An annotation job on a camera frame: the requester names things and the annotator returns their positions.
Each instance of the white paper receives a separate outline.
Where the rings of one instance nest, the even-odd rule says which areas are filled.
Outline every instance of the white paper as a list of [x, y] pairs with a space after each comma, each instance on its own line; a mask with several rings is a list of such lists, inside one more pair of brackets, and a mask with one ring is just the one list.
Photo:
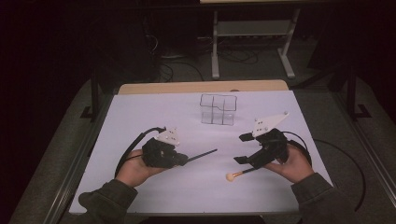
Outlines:
[[[136, 137], [153, 127], [177, 127], [176, 151], [189, 157], [212, 149], [218, 151], [149, 178], [128, 213], [141, 215], [263, 214], [296, 212], [298, 204], [291, 183], [266, 169], [238, 176], [228, 182], [227, 173], [251, 168], [233, 157], [250, 156], [261, 147], [257, 141], [242, 142], [239, 135], [252, 132], [255, 119], [288, 111], [276, 127], [301, 136], [308, 147], [313, 168], [331, 183], [304, 116], [292, 91], [216, 92], [237, 97], [234, 125], [201, 123], [201, 93], [116, 95], [102, 131], [71, 204], [71, 213], [84, 213], [78, 203], [82, 192], [99, 189], [114, 177], [123, 152]], [[156, 132], [148, 134], [141, 148]], [[292, 134], [288, 139], [302, 143]]]

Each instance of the dark sleeve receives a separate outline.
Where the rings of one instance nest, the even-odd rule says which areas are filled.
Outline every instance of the dark sleeve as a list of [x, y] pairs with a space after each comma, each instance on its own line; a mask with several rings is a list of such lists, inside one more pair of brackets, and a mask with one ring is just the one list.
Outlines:
[[123, 224], [126, 211], [137, 195], [137, 191], [113, 179], [100, 189], [82, 193], [79, 203], [87, 212], [79, 215], [73, 223]]
[[358, 223], [350, 201], [320, 174], [313, 174], [291, 186], [299, 203], [304, 224]]

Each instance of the black cable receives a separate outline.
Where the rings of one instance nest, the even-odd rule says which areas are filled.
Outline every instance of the black cable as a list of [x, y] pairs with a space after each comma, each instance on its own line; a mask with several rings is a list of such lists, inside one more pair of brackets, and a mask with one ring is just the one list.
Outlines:
[[[170, 70], [170, 73], [166, 73], [165, 71], [163, 71], [163, 70], [161, 69], [161, 66], [167, 67], [167, 68]], [[171, 66], [166, 65], [166, 64], [163, 64], [163, 63], [160, 64], [160, 78], [159, 78], [159, 82], [161, 82], [161, 78], [163, 77], [161, 73], [164, 73], [164, 74], [168, 75], [168, 78], [165, 78], [165, 77], [163, 78], [163, 79], [164, 79], [164, 82], [171, 82], [171, 81], [173, 81], [174, 71], [173, 71], [173, 69], [172, 69]]]
[[293, 134], [294, 136], [300, 138], [300, 140], [303, 142], [304, 146], [305, 146], [305, 150], [308, 151], [308, 146], [306, 145], [305, 141], [303, 140], [302, 137], [300, 137], [297, 133], [291, 133], [291, 132], [282, 132], [282, 133], [290, 133]]
[[[254, 51], [251, 51], [252, 55], [250, 55], [248, 53], [248, 51], [246, 51], [246, 50], [241, 50], [240, 52], [245, 53], [247, 55], [247, 57], [244, 59], [241, 59], [241, 58], [238, 58], [235, 55], [233, 55], [233, 53], [226, 53], [224, 51], [218, 51], [218, 55], [222, 59], [227, 60], [232, 63], [255, 64], [259, 61], [259, 55], [257, 53], [255, 53]], [[248, 60], [250, 60], [252, 58], [254, 58], [255, 60], [251, 63], [248, 63]]]
[[151, 50], [149, 51], [149, 53], [150, 53], [151, 55], [153, 55], [154, 52], [155, 52], [155, 49], [158, 48], [158, 45], [159, 45], [158, 39], [157, 39], [157, 37], [155, 37], [155, 35], [146, 35], [146, 38], [147, 38], [148, 40], [154, 39], [154, 41], [155, 41], [154, 47], [152, 47]]
[[365, 197], [365, 194], [366, 194], [366, 178], [364, 176], [363, 170], [358, 165], [358, 163], [353, 159], [353, 157], [351, 155], [349, 155], [348, 153], [346, 153], [340, 147], [338, 147], [338, 146], [336, 146], [336, 145], [334, 145], [332, 143], [326, 142], [324, 140], [319, 140], [319, 139], [315, 139], [314, 138], [314, 141], [317, 141], [317, 142], [320, 142], [320, 143], [323, 143], [323, 144], [327, 144], [327, 145], [329, 145], [331, 147], [334, 147], [334, 148], [338, 149], [340, 152], [344, 153], [344, 155], [349, 157], [352, 160], [352, 162], [356, 165], [356, 167], [358, 168], [359, 172], [361, 173], [362, 193], [361, 193], [361, 198], [359, 199], [359, 202], [358, 202], [358, 204], [355, 207], [355, 212], [357, 212], [361, 208], [361, 205], [363, 204], [363, 200], [364, 200], [364, 197]]
[[193, 66], [192, 64], [189, 63], [182, 63], [182, 62], [164, 62], [164, 63], [179, 63], [179, 64], [186, 64], [188, 66], [190, 66], [191, 68], [195, 69], [195, 71], [197, 71], [198, 75], [201, 78], [201, 81], [205, 81], [204, 77], [202, 76], [201, 72], [198, 70], [198, 68], [196, 68], [195, 66]]
[[161, 133], [163, 131], [165, 131], [165, 128], [151, 128], [148, 129], [147, 131], [139, 134], [139, 136], [136, 137], [136, 139], [132, 142], [132, 144], [125, 150], [125, 152], [122, 154], [119, 163], [117, 164], [117, 168], [116, 168], [116, 172], [114, 174], [114, 176], [117, 176], [117, 174], [120, 171], [121, 166], [125, 163], [125, 161], [127, 161], [127, 156], [129, 155], [129, 153], [134, 150], [134, 148], [137, 146], [137, 144], [139, 144], [140, 141], [142, 141], [142, 139], [148, 134], [151, 133], [153, 131], [157, 131], [158, 133]]

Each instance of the clear plastic box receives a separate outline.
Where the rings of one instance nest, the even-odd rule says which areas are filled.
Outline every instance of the clear plastic box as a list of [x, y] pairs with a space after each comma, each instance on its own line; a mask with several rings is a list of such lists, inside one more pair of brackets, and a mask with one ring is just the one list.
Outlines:
[[233, 125], [236, 112], [236, 96], [232, 95], [201, 95], [202, 123]]

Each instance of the hand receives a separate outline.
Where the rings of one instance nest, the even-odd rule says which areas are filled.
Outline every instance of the hand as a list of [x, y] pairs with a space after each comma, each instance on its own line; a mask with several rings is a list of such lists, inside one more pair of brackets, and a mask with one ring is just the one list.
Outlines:
[[298, 183], [314, 173], [300, 149], [288, 144], [288, 151], [289, 158], [286, 162], [279, 161], [280, 164], [270, 162], [264, 165], [264, 168], [282, 175], [292, 183]]
[[143, 184], [149, 177], [152, 175], [156, 175], [164, 170], [165, 168], [157, 168], [157, 167], [149, 167], [147, 166], [142, 157], [143, 151], [141, 149], [133, 150], [129, 153], [128, 158], [135, 157], [126, 161], [120, 168], [119, 173], [116, 176], [116, 179], [125, 183], [131, 188], [139, 186]]

